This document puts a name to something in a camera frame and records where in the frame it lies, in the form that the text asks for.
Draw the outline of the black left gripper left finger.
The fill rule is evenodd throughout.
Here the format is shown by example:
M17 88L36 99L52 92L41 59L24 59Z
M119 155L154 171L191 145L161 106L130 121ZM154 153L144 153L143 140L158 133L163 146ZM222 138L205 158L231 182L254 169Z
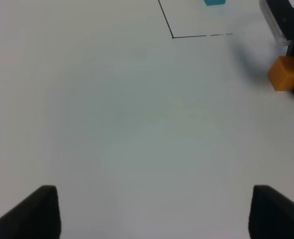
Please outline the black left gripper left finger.
M61 217L56 186L43 185L0 217L0 239L59 239Z

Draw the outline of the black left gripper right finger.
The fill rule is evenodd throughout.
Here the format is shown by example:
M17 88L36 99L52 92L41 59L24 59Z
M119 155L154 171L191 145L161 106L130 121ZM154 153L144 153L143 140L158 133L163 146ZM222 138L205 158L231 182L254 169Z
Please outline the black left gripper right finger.
M255 185L248 231L252 239L294 239L294 202L268 185Z

